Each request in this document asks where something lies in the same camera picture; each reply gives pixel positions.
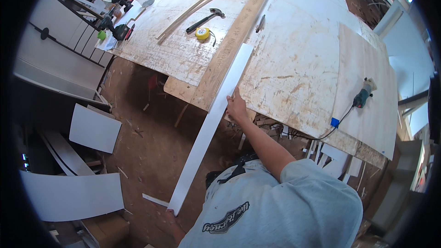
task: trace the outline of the hand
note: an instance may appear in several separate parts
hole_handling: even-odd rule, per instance
[[[233,98],[227,96],[228,106],[226,113],[230,118],[236,121],[237,124],[241,124],[248,119],[246,114],[245,100],[240,97],[239,87],[236,86],[233,92]]]
[[[165,218],[167,219],[169,224],[172,224],[172,222],[178,222],[178,219],[175,217],[175,211],[173,209],[165,210]]]

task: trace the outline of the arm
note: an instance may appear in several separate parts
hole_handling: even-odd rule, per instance
[[[170,230],[173,234],[173,238],[175,239],[176,246],[179,246],[179,243],[181,243],[181,240],[184,238],[186,233],[182,229],[181,225],[178,223],[178,220],[173,212],[173,210],[167,209],[165,211],[165,217],[167,218],[168,224],[170,225]]]
[[[283,168],[288,163],[295,161],[295,158],[278,142],[274,141],[250,121],[246,115],[245,100],[240,97],[238,87],[234,90],[233,98],[227,96],[227,100],[226,113],[242,128],[243,133],[250,141],[262,164],[280,182],[280,173]]]

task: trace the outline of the black strap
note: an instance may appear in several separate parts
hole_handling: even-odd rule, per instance
[[[235,168],[235,170],[231,173],[231,175],[227,179],[219,179],[218,183],[219,184],[223,184],[223,183],[227,182],[228,180],[230,180],[231,178],[233,178],[234,176],[238,176],[240,174],[244,174],[245,173],[245,169],[243,168],[244,164],[245,164],[245,162],[239,163],[237,165],[237,167]]]

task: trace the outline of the man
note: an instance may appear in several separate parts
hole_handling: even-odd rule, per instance
[[[176,222],[173,210],[167,210],[176,244],[350,247],[362,219],[362,203],[356,191],[323,173],[312,160],[296,161],[253,124],[237,87],[233,98],[227,96],[227,100],[226,113],[242,128],[258,159],[242,157],[238,165],[217,176],[187,234]]]

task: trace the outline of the wooden workbench top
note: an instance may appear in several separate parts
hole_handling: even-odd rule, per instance
[[[173,77],[169,79],[175,86],[168,92],[174,96],[182,99],[185,92],[194,92],[223,37],[247,2],[213,0],[191,14],[162,44],[158,44],[156,36],[160,31],[196,1],[155,0],[135,21],[135,30],[122,50],[113,49],[109,52]],[[214,47],[213,37],[199,41],[194,34],[185,33],[186,28],[209,14],[209,8],[219,8],[225,13],[225,18],[213,17],[203,25],[216,35],[217,43]],[[139,10],[132,9],[132,16],[135,17],[135,12]],[[249,109],[315,138],[332,130],[330,122],[335,104],[345,105],[342,108],[350,106],[353,97],[362,87],[361,81],[359,88],[353,90],[352,98],[336,101],[338,82],[349,76],[365,77],[339,74],[340,24],[362,36],[378,53],[382,61],[372,65],[376,65],[380,73],[390,68],[383,42],[365,23],[348,11],[345,0],[268,0],[261,12],[263,14],[266,15],[264,29],[259,33],[251,31],[245,40],[245,43],[254,46],[254,55],[239,84],[241,95]],[[97,44],[97,48],[103,49],[106,41]],[[396,89],[382,92],[397,94]],[[394,111],[395,115],[396,107],[388,111]],[[357,126],[357,119],[351,121],[355,123],[353,126]],[[365,130],[362,138],[368,139],[369,134],[384,134],[370,132],[369,128]],[[376,144],[368,146],[367,141],[361,142],[362,138],[358,139],[357,133],[352,134],[356,136],[351,134],[336,130],[323,141],[381,168],[385,161],[383,155],[392,158],[393,149],[391,152],[372,149]]]

